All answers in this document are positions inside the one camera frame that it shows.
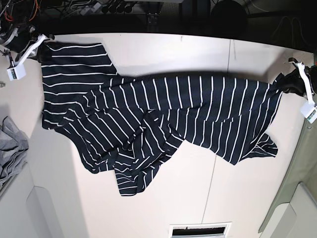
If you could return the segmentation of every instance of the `navy blue shirt with white stripes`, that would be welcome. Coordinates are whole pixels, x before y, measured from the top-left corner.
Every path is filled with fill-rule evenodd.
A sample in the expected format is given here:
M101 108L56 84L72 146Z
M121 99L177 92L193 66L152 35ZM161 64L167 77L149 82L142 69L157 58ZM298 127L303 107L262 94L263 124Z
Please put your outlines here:
M71 139L90 172L114 170L122 196L144 191L183 140L234 165L277 154L265 134L275 85L205 72L120 76L102 44L46 45L43 128Z

